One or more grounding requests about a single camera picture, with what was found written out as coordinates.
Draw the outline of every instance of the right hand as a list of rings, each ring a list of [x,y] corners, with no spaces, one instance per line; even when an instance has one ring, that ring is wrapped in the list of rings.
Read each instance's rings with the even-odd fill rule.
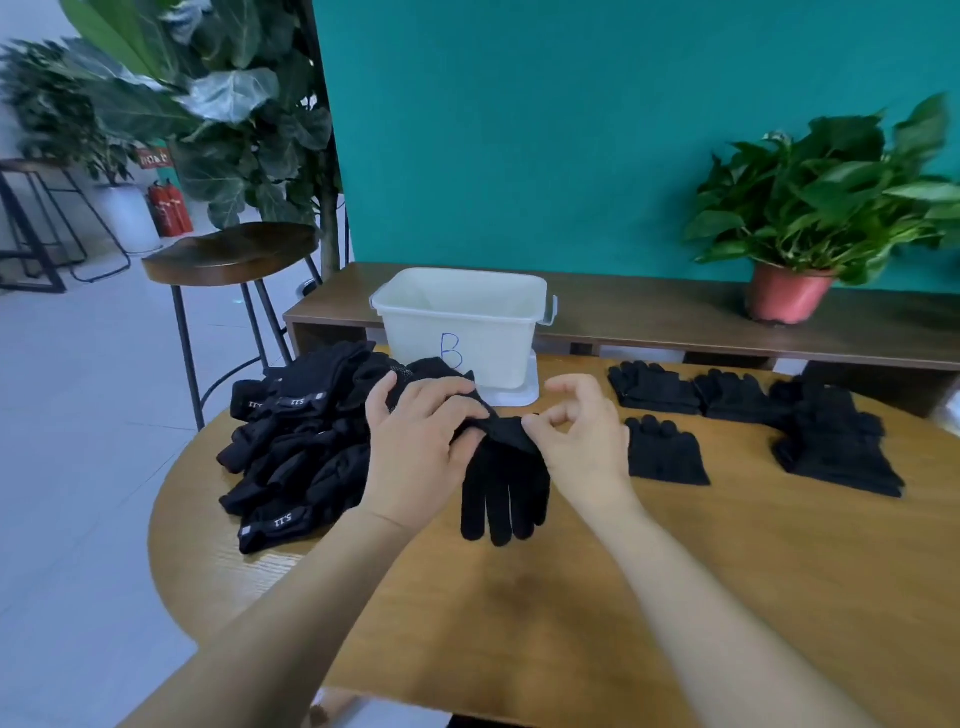
[[[630,430],[591,375],[561,375],[548,392],[573,395],[540,415],[526,415],[523,428],[537,444],[550,477],[582,518],[639,504],[630,483]],[[567,433],[557,426],[572,423]]]

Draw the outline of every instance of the metal frame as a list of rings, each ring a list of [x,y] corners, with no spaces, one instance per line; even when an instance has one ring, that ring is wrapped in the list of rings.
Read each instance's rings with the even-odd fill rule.
[[[70,276],[74,280],[80,283],[95,283],[98,280],[108,279],[120,273],[123,273],[124,271],[130,270],[130,267],[132,264],[130,253],[123,247],[123,245],[121,245],[120,241],[117,239],[117,236],[113,234],[113,231],[109,228],[109,226],[107,225],[107,222],[104,220],[103,217],[100,216],[100,213],[97,212],[97,208],[94,207],[93,204],[89,201],[89,199],[84,194],[84,191],[80,189],[80,186],[70,175],[70,172],[66,169],[61,169],[60,172],[63,174],[67,182],[70,184],[68,188],[50,187],[39,172],[18,173],[18,174],[24,175],[27,178],[27,182],[30,183],[30,188],[34,192],[36,203],[39,206],[40,211],[43,213],[43,218],[47,222],[47,227],[50,228],[50,232],[53,234],[53,237],[54,237],[53,243],[41,243],[41,244],[51,248],[59,248],[63,252],[65,261],[60,265],[58,265],[57,267],[65,267],[69,269]],[[60,216],[60,219],[63,221],[63,224],[66,226],[67,230],[69,231],[70,237],[73,238],[73,242],[77,246],[77,250],[80,252],[79,255],[77,256],[71,255],[70,252],[67,250],[67,247],[64,244],[63,240],[60,239],[60,233],[57,230],[57,225],[55,224],[53,217],[48,211],[46,204],[44,204],[43,197],[40,195],[39,190],[36,188],[37,183],[39,183],[44,193],[46,193],[47,199],[50,201],[50,204],[53,205],[54,209],[57,211],[57,214]],[[77,235],[77,232],[73,229],[73,226],[70,224],[70,220],[67,218],[66,213],[63,212],[63,208],[60,207],[60,203],[57,202],[57,198],[54,197],[54,194],[53,194],[54,192],[80,195],[81,200],[84,201],[84,204],[93,213],[93,216],[97,219],[97,222],[100,223],[100,226],[104,229],[104,231],[106,231],[110,240],[113,241],[113,245],[116,246],[116,249],[120,251],[120,254],[125,258],[125,262],[122,266],[120,266],[116,270],[108,271],[107,273],[103,273],[100,276],[94,276],[93,278],[89,278],[89,279],[81,278],[80,276],[77,275],[75,266],[80,265],[82,263],[86,263],[89,260],[89,253],[87,252],[83,241],[80,239],[80,236]],[[22,249],[23,246],[20,241],[20,237],[17,234],[16,229],[13,227],[13,225],[11,225],[11,230],[13,232],[13,240],[16,243],[17,249],[18,250]],[[21,262],[23,265],[23,273],[25,276],[27,276],[28,278],[38,277],[39,274],[32,273],[28,269],[26,262],[23,262],[23,261]]]
[[[320,273],[317,272],[317,266],[314,264],[310,256],[308,255],[304,260],[310,267],[310,271],[314,275],[317,283],[322,283],[320,280]],[[280,349],[280,354],[283,356],[283,361],[287,364],[287,366],[289,366],[293,362],[293,359],[290,356],[290,350],[287,347],[286,339],[283,338],[284,334],[287,332],[287,329],[280,327],[280,323],[276,318],[276,312],[274,311],[274,305],[270,301],[270,294],[267,292],[267,286],[263,282],[263,279],[255,280],[253,285],[256,286],[256,292],[259,295],[260,302],[263,304],[263,310],[267,316],[267,322],[270,324],[270,329],[274,333],[276,345]],[[172,285],[170,286],[170,289],[173,291],[174,296],[174,312],[177,314],[177,329],[180,332],[180,346],[183,349],[183,364],[186,368],[186,383],[190,389],[190,402],[193,404],[193,417],[197,423],[197,431],[199,432],[205,427],[204,405],[217,387],[219,387],[237,372],[246,369],[252,364],[255,364],[257,361],[260,362],[264,373],[266,373],[267,368],[270,366],[270,362],[267,359],[266,348],[263,346],[263,336],[260,334],[260,325],[256,320],[256,311],[253,309],[253,298],[250,295],[250,286],[246,283],[240,283],[240,290],[243,293],[244,305],[247,308],[247,316],[250,319],[250,326],[253,330],[253,340],[256,342],[257,356],[250,361],[245,361],[240,366],[231,369],[225,375],[221,376],[219,379],[213,382],[210,388],[207,389],[206,392],[204,392],[204,395],[201,397],[200,386],[197,383],[197,368],[194,365],[193,360],[193,347],[190,345],[190,328],[186,323],[186,310],[183,307],[183,293],[178,285]]]
[[[5,283],[0,279],[0,288],[7,291],[35,291],[40,293],[63,293],[66,291],[63,279],[57,272],[57,266],[36,235],[34,226],[30,223],[30,218],[24,212],[23,205],[17,200],[3,172],[0,172],[0,200],[3,201],[3,207],[7,211],[7,218],[13,231],[13,239],[17,244],[17,250],[15,251],[0,251],[0,261],[19,260],[21,265],[26,268],[27,260],[35,260],[39,263],[43,275],[50,281],[49,283]],[[26,251],[21,247],[16,233],[17,229],[20,229],[27,239]]]

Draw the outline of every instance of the forearm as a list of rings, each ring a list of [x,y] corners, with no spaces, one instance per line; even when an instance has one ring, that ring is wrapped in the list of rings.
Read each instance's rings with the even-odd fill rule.
[[[298,726],[347,634],[410,539],[347,511],[269,592],[122,724]]]
[[[634,503],[588,517],[707,726],[872,726]]]

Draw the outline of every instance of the round wooden table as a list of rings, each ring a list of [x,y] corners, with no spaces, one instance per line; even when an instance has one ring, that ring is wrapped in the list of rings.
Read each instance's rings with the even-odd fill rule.
[[[541,356],[540,375],[589,372],[614,399],[613,363]],[[903,499],[787,474],[774,430],[685,415],[659,416],[696,434],[713,485],[634,483],[659,523],[883,723],[958,725],[960,440],[873,400],[857,406],[883,419]],[[217,498],[238,477],[214,459],[237,425],[225,413],[197,435],[150,523],[156,588],[200,644],[317,543],[237,551],[237,519]],[[504,548],[460,537],[459,501],[397,560],[329,685],[532,726],[695,725],[615,564],[559,494],[532,539]]]

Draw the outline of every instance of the metal stool leg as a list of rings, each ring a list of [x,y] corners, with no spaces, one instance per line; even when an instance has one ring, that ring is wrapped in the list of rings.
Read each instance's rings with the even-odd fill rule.
[[[115,245],[117,250],[120,251],[120,255],[124,257],[124,264],[115,270],[109,271],[108,273],[102,273],[99,276],[94,276],[93,278],[89,278],[89,279],[82,279],[78,277],[77,274],[74,273],[73,269],[71,268],[70,275],[73,276],[75,279],[77,279],[81,283],[95,283],[98,280],[108,279],[113,276],[116,276],[119,273],[123,273],[124,271],[129,271],[132,261],[130,258],[130,254],[127,252],[127,249],[120,244],[120,241],[117,239],[117,236],[113,234],[113,231],[110,229],[109,225],[104,221],[104,218],[102,218],[100,216],[100,213],[97,212],[97,208],[94,207],[93,204],[86,198],[86,195],[84,195],[84,191],[80,189],[80,186],[76,183],[73,177],[71,177],[70,173],[65,169],[61,170],[61,172],[63,173],[63,176],[66,178],[66,180],[70,182],[70,186],[73,187],[73,189],[60,190],[60,191],[66,191],[66,192],[72,191],[80,195],[80,199],[83,200],[86,206],[90,208],[90,212],[93,213],[93,216],[97,218],[97,222],[100,223],[104,231],[106,231],[107,235],[110,236],[110,240],[113,241],[113,245]],[[57,201],[54,199],[54,196],[51,194],[51,192],[54,192],[57,190],[49,189],[46,185],[46,182],[44,182],[42,178],[40,179],[40,183],[43,184],[43,187],[47,190],[47,194],[50,196],[51,202],[54,203],[54,206],[57,208],[57,212],[59,212],[60,217],[63,218],[63,223],[70,230],[70,233],[73,235],[74,239],[77,240],[77,242],[79,243],[80,242],[79,237],[73,231],[73,228],[71,227],[70,222],[66,219],[66,215],[63,214],[63,210],[60,209],[60,205],[57,204]]]
[[[264,285],[263,279],[255,280],[253,285],[256,286],[256,292],[260,294],[260,302],[263,303],[263,310],[267,313],[267,321],[270,323],[270,328],[274,332],[276,345],[280,347],[280,354],[283,356],[283,361],[287,366],[290,366],[293,363],[293,358],[290,356],[290,350],[287,349],[287,342],[283,338],[283,330],[276,320],[276,312],[274,311],[274,305],[270,303],[270,294],[267,293],[267,286]]]
[[[197,386],[197,370],[193,365],[193,349],[190,347],[190,329],[186,325],[186,311],[183,310],[183,293],[178,285],[170,286],[174,292],[174,310],[177,312],[177,328],[180,330],[180,344],[183,346],[183,364],[186,365],[186,383],[190,387],[190,400],[193,402],[193,416],[197,420],[197,431],[204,429],[204,406],[200,401],[200,387]]]
[[[43,198],[40,197],[40,191],[36,188],[36,184],[34,183],[34,174],[36,174],[36,178],[40,180],[40,184],[43,184],[43,178],[38,172],[34,172],[33,174],[27,172],[25,177],[27,178],[27,182],[30,183],[30,188],[34,192],[36,204],[39,206],[40,212],[43,213],[43,219],[47,221],[47,227],[50,228],[50,232],[54,236],[54,245],[60,248],[60,250],[63,252],[63,262],[67,263],[68,265],[73,265],[75,262],[83,262],[83,260],[74,260],[73,255],[70,254],[70,251],[66,249],[63,241],[60,240],[60,232],[57,230],[57,226],[54,225],[54,219],[50,217],[50,213],[47,212],[47,205],[43,203]]]
[[[246,283],[240,284],[243,291],[243,303],[247,305],[247,315],[250,317],[250,326],[253,329],[253,338],[256,339],[256,350],[260,354],[260,363],[263,364],[263,373],[266,375],[270,361],[267,359],[267,350],[263,348],[263,337],[260,336],[260,325],[256,322],[256,311],[253,310],[253,299],[250,297],[250,287]]]
[[[317,282],[317,285],[323,285],[324,281],[320,278],[320,271],[317,270],[317,264],[313,262],[313,258],[308,255],[304,260],[306,261],[306,267],[310,269],[310,275],[313,276],[313,280]]]

